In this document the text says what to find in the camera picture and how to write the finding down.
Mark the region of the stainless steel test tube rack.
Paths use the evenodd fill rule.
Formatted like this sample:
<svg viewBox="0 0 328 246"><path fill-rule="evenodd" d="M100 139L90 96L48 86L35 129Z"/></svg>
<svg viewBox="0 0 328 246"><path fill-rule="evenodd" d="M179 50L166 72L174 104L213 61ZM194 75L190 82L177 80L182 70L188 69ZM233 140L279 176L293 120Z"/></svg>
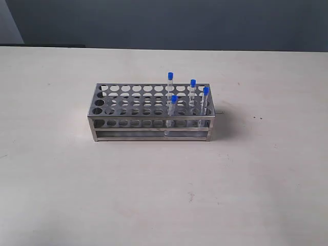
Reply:
<svg viewBox="0 0 328 246"><path fill-rule="evenodd" d="M173 84L178 97L174 116L168 116L167 84L97 84L88 111L94 141L163 140L209 141L215 110L208 95L206 116L201 116L203 88L196 85L195 106L189 106L190 85ZM174 120L172 128L166 120ZM198 126L205 120L203 128Z"/></svg>

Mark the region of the blue capped tube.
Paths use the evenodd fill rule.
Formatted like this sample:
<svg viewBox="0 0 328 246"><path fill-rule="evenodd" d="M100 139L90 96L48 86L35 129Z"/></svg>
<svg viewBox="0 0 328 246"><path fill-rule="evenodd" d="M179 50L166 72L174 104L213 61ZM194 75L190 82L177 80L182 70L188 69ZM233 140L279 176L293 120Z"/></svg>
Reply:
<svg viewBox="0 0 328 246"><path fill-rule="evenodd" d="M173 90L174 90L174 87L173 87L173 72L169 72L168 73L168 82L167 82L167 103L168 103L168 106L171 104L172 102L172 95L173 95Z"/></svg>
<svg viewBox="0 0 328 246"><path fill-rule="evenodd" d="M190 82L190 93L189 93L189 106L195 106L195 91L196 91L196 80L191 79Z"/></svg>
<svg viewBox="0 0 328 246"><path fill-rule="evenodd" d="M200 111L201 116L206 116L209 91L210 91L209 87L204 87L203 88L203 94L202 94L202 100L201 100L201 111ZM203 128L204 125L205 125L205 120L200 119L198 121L198 126Z"/></svg>
<svg viewBox="0 0 328 246"><path fill-rule="evenodd" d="M168 116L169 117L174 116L177 99L178 99L178 97L176 95L172 95L171 100L168 102ZM174 120L172 120L172 119L166 120L167 128L172 128L173 125L174 125Z"/></svg>

